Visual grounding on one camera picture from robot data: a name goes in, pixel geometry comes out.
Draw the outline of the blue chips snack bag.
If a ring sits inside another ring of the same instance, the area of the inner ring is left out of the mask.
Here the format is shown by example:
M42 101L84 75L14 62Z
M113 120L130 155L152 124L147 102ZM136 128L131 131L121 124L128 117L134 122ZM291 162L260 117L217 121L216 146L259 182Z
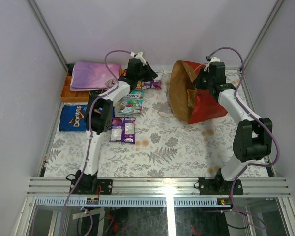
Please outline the blue chips snack bag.
M64 105L59 123L60 132L86 131L86 105Z

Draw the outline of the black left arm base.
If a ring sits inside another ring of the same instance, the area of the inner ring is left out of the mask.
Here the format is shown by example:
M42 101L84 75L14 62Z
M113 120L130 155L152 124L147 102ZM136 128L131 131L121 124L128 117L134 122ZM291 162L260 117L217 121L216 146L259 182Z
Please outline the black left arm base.
M80 175L82 176L77 186L73 190L72 194L79 195L111 195L113 189L113 180L112 179L98 179L97 174L86 175L82 174L78 170L75 174L69 174L66 176L66 180L71 182L70 190L75 186Z

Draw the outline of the purple candy bag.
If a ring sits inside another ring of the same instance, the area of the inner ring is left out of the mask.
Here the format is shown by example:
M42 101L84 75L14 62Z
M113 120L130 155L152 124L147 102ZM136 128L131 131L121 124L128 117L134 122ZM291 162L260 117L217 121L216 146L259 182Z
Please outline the purple candy bag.
M142 82L141 90L146 89L162 89L162 81L161 80L151 80L148 82Z
M110 141L135 144L135 122L134 117L113 118Z

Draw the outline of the teal mint candy bag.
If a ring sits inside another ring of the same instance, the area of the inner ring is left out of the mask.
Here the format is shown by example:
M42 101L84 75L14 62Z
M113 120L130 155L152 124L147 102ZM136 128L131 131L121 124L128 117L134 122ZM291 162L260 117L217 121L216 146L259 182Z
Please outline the teal mint candy bag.
M120 101L120 111L122 115L138 115L142 111L144 91L134 90Z

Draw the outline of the red paper bag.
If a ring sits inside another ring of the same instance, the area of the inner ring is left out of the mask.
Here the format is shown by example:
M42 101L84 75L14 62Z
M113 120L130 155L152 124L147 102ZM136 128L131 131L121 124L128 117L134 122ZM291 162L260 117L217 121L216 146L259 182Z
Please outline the red paper bag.
M195 124L225 116L228 112L209 94L196 89L193 82L206 64L178 60L169 82L169 101L173 114L181 121Z

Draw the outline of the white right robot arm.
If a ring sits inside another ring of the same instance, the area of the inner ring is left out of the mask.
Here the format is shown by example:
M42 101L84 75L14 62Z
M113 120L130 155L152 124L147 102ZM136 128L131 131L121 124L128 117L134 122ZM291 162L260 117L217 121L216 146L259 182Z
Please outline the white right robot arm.
M231 190L231 181L245 167L255 164L272 151L272 121L261 118L243 103L236 94L235 86L226 82L225 71L225 64L219 58L212 57L193 82L197 89L209 91L210 96L229 113L237 125L233 141L234 154L215 176L214 188L220 194Z

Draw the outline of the orange lemon candy bag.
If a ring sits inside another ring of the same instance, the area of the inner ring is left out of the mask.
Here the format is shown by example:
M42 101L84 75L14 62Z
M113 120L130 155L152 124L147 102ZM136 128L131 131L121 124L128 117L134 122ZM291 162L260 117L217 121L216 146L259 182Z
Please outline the orange lemon candy bag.
M142 81L142 77L139 73L133 71L128 72L127 69L125 69L121 71L118 80L128 83L130 85L130 90L136 90Z

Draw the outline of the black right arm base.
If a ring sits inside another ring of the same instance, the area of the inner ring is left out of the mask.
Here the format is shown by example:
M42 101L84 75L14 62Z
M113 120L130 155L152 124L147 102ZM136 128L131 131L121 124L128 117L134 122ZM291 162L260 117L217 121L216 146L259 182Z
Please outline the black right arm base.
M240 180L234 184L233 181L223 179L221 169L218 170L214 178L198 178L198 189L201 195L243 195L243 188Z

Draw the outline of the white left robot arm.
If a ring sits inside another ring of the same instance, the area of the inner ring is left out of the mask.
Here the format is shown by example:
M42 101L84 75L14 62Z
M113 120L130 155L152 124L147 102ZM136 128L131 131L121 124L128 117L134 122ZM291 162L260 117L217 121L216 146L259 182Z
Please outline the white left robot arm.
M81 181L81 189L87 194L94 193L98 182L94 179L98 172L99 155L104 134L110 129L113 118L113 107L127 96L139 80L150 81L157 74L152 70L141 52L133 54L128 62L126 75L117 79L116 83L105 93L90 98L87 106L87 144L84 161L75 177Z

